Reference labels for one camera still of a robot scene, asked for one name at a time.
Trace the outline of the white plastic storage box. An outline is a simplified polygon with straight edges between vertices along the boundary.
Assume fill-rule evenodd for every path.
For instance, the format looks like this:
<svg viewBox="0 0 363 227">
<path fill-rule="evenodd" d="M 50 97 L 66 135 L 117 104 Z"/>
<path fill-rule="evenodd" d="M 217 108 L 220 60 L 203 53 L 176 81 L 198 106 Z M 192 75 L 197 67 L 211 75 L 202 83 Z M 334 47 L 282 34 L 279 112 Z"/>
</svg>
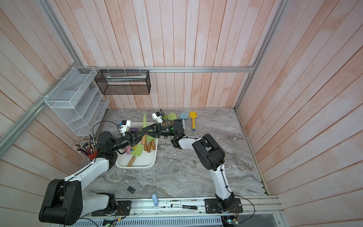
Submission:
<svg viewBox="0 0 363 227">
<path fill-rule="evenodd" d="M 131 121 L 122 121 L 120 123 L 120 132 L 125 134 L 127 131 L 129 131 L 130 128 L 139 128 L 139 131 L 143 129 L 143 122 L 136 122 L 132 123 Z M 151 168 L 156 161 L 157 156 L 157 143 L 158 139 L 156 139 L 156 150 L 152 150 L 150 153 L 147 153 L 145 150 L 142 152 L 142 154 L 139 157 L 136 157 L 136 160 L 134 161 L 133 165 L 131 167 L 127 167 L 127 164 L 132 158 L 131 155 L 131 146 L 127 146 L 124 149 L 122 149 L 119 154 L 118 158 L 116 160 L 116 166 L 122 169 L 148 169 Z"/>
</svg>

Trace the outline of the small black square piece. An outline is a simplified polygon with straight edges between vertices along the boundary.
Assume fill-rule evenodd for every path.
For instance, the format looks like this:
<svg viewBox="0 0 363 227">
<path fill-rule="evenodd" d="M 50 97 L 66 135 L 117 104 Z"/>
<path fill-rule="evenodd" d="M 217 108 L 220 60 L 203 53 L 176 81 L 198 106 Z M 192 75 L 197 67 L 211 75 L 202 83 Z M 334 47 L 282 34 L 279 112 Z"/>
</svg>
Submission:
<svg viewBox="0 0 363 227">
<path fill-rule="evenodd" d="M 134 194 L 136 192 L 136 189 L 134 187 L 132 187 L 132 186 L 129 186 L 127 188 L 127 191 L 130 192 L 131 194 Z"/>
</svg>

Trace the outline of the black marker pen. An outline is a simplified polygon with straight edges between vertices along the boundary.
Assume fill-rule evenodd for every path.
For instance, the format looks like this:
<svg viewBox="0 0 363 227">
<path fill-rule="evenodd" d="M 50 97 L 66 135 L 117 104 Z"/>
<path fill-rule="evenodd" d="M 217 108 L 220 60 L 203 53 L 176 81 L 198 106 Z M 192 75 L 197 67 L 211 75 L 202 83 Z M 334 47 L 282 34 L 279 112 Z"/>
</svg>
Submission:
<svg viewBox="0 0 363 227">
<path fill-rule="evenodd" d="M 188 209 L 188 210 L 197 210 L 197 206 L 190 206 L 190 205 L 182 205 L 182 204 L 171 204 L 172 208 L 179 208 L 179 209 Z"/>
</svg>

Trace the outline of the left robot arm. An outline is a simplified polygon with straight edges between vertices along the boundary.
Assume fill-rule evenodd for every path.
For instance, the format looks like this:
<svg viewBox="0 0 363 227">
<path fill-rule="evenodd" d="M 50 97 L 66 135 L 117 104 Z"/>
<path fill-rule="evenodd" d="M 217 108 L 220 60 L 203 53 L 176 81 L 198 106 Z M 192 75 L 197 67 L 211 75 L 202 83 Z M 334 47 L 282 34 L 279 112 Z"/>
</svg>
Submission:
<svg viewBox="0 0 363 227">
<path fill-rule="evenodd" d="M 96 140 L 95 158 L 87 166 L 64 178 L 52 180 L 46 189 L 39 212 L 39 221 L 73 225 L 79 218 L 100 211 L 107 216 L 118 212 L 118 203 L 111 193 L 97 193 L 85 198 L 84 189 L 109 170 L 124 148 L 136 146 L 144 133 L 127 131 L 120 138 L 103 131 Z"/>
</svg>

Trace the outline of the red cup of pencils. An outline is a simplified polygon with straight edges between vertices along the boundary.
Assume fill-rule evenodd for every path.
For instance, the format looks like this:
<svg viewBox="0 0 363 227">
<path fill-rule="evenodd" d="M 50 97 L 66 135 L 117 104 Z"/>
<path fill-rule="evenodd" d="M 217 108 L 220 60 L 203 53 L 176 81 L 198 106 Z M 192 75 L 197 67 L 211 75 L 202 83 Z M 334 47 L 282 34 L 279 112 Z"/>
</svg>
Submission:
<svg viewBox="0 0 363 227">
<path fill-rule="evenodd" d="M 98 144 L 93 135 L 81 137 L 81 142 L 76 143 L 73 149 L 93 161 L 97 156 Z"/>
</svg>

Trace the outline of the light blue small cylinder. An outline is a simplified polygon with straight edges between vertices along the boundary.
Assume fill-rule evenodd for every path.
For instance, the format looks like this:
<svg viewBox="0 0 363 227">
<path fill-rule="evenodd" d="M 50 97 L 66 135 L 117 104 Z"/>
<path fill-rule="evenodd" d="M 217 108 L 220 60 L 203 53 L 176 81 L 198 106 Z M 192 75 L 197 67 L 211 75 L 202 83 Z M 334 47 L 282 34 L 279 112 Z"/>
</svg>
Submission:
<svg viewBox="0 0 363 227">
<path fill-rule="evenodd" d="M 152 194 L 152 201 L 155 207 L 159 205 L 158 196 L 157 194 Z"/>
</svg>

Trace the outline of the light blue shovel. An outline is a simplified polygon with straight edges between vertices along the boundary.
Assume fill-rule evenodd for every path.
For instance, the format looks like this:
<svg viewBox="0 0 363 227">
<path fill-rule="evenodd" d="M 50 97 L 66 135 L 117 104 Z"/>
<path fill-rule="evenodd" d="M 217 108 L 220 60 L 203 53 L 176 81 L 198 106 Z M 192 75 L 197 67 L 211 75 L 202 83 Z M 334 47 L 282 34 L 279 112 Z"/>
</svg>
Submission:
<svg viewBox="0 0 363 227">
<path fill-rule="evenodd" d="M 185 112 L 183 112 L 183 113 L 180 113 L 179 118 L 182 120 L 183 129 L 186 130 L 185 121 L 188 119 L 188 115 Z"/>
</svg>

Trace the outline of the olive green pointed shovel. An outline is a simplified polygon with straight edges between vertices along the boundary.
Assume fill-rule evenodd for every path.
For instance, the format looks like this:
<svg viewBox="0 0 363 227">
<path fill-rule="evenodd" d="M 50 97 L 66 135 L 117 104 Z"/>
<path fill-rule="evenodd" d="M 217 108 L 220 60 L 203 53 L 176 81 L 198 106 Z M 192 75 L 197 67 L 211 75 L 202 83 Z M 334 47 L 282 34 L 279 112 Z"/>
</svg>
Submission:
<svg viewBox="0 0 363 227">
<path fill-rule="evenodd" d="M 176 120 L 176 119 L 177 119 L 176 113 L 171 112 L 171 113 L 168 114 L 168 120 L 173 121 L 173 120 Z"/>
</svg>

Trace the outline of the light green shovel wooden handle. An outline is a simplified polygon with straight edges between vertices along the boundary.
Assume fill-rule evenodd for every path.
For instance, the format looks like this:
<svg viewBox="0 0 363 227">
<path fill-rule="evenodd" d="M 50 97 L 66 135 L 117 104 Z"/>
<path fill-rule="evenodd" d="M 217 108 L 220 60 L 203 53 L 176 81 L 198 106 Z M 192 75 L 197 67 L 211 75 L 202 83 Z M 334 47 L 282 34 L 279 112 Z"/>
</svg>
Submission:
<svg viewBox="0 0 363 227">
<path fill-rule="evenodd" d="M 147 126 L 147 117 L 146 114 L 144 113 L 143 115 L 143 128 L 145 128 Z M 141 143 L 144 145 L 144 147 L 147 147 L 147 135 L 144 134 L 141 140 Z"/>
</svg>

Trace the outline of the black mesh wall basket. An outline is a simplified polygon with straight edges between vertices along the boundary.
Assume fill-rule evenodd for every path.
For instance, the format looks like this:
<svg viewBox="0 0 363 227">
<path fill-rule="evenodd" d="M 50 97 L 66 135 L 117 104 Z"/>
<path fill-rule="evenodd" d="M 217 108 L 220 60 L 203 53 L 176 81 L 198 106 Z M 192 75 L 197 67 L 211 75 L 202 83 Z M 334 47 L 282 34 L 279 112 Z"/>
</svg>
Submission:
<svg viewBox="0 0 363 227">
<path fill-rule="evenodd" d="M 147 70 L 100 70 L 95 82 L 104 95 L 148 95 L 151 90 Z"/>
</svg>

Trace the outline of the green spade wooden handle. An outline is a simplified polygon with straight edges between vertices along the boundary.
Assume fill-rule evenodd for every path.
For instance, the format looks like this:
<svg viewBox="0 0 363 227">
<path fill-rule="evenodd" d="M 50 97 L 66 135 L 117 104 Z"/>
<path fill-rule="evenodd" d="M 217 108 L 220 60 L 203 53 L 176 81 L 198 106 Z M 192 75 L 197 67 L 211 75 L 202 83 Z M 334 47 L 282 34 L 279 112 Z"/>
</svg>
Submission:
<svg viewBox="0 0 363 227">
<path fill-rule="evenodd" d="M 131 148 L 132 158 L 129 161 L 129 163 L 127 164 L 127 167 L 131 167 L 133 165 L 134 161 L 136 160 L 136 157 L 139 157 L 143 151 L 144 151 L 143 144 L 138 144 L 135 147 Z"/>
</svg>

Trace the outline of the light green shovel wide blade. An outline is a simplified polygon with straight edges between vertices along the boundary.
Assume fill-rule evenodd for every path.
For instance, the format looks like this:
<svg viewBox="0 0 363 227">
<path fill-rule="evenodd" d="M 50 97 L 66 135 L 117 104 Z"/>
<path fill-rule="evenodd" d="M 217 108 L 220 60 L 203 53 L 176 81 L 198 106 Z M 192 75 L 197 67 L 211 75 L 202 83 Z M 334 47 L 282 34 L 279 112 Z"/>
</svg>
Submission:
<svg viewBox="0 0 363 227">
<path fill-rule="evenodd" d="M 156 150 L 156 139 L 146 135 L 144 150 L 147 153 L 150 153 L 152 150 Z"/>
</svg>

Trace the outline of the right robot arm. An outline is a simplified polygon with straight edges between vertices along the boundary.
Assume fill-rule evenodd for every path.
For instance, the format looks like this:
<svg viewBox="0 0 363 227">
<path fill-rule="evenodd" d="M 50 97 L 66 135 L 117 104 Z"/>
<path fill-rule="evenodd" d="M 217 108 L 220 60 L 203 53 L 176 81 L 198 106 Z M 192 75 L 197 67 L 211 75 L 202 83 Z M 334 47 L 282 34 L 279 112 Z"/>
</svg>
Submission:
<svg viewBox="0 0 363 227">
<path fill-rule="evenodd" d="M 231 209 L 235 195 L 225 172 L 225 151 L 210 134 L 199 137 L 190 137 L 184 133 L 181 120 L 172 121 L 170 126 L 161 123 L 152 124 L 141 130 L 153 138 L 161 136 L 170 137 L 171 144 L 178 149 L 191 149 L 195 151 L 201 164 L 210 171 L 216 190 L 216 210 L 224 213 Z"/>
</svg>

